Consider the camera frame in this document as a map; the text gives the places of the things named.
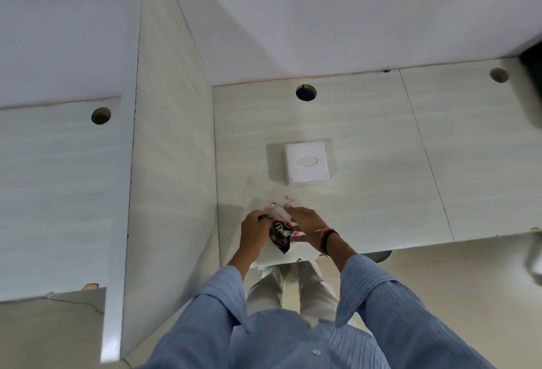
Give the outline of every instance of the black bracelet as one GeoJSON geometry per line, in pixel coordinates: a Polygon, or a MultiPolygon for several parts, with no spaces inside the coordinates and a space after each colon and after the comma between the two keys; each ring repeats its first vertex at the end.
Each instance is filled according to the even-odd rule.
{"type": "Polygon", "coordinates": [[[327,256],[329,256],[329,254],[327,253],[327,239],[329,238],[331,234],[339,235],[337,231],[335,231],[334,229],[330,229],[329,231],[326,231],[324,233],[324,236],[322,236],[322,252],[326,254],[327,256]]]}

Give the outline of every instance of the floor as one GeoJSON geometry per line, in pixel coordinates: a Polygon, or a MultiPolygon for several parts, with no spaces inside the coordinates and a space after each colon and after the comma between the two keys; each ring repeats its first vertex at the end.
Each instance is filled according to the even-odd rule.
{"type": "MultiPolygon", "coordinates": [[[[395,251],[382,266],[498,368],[542,367],[542,235],[525,234],[395,251]]],[[[330,259],[318,261],[339,292],[330,259]]],[[[257,279],[250,270],[248,289],[257,279]]],[[[283,305],[299,309],[295,283],[283,305]]],[[[103,289],[0,304],[0,356],[6,369],[121,369],[143,363],[170,319],[127,358],[100,365],[103,289]]]]}

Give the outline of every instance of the pants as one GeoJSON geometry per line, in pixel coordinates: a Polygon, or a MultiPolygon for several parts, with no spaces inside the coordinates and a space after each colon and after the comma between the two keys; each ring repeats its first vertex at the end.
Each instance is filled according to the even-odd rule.
{"type": "MultiPolygon", "coordinates": [[[[292,272],[299,282],[299,315],[309,328],[314,328],[320,319],[335,320],[337,297],[331,285],[322,278],[322,272],[315,261],[291,264],[292,272]]],[[[267,276],[255,284],[248,292],[248,314],[265,309],[282,307],[282,288],[284,278],[277,266],[266,270],[267,276]]]]}

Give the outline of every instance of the blue shirt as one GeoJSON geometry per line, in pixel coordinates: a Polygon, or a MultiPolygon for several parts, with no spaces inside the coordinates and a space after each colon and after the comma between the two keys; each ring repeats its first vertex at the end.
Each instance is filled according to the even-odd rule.
{"type": "Polygon", "coordinates": [[[403,284],[363,255],[341,273],[335,322],[310,330],[299,314],[247,316],[239,271],[215,273],[141,369],[493,368],[403,284]],[[347,322],[355,312],[370,335],[347,322]]]}

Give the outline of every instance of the shirt sleeve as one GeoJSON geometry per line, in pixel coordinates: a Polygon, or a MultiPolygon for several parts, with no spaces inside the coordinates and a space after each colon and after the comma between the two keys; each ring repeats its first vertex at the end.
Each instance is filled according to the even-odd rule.
{"type": "Polygon", "coordinates": [[[432,315],[411,290],[363,255],[352,256],[341,273],[336,326],[345,325],[355,311],[375,336],[390,367],[494,368],[432,315]]]}
{"type": "Polygon", "coordinates": [[[226,266],[190,301],[140,368],[225,368],[231,333],[236,325],[251,330],[243,280],[235,267],[226,266]]]}

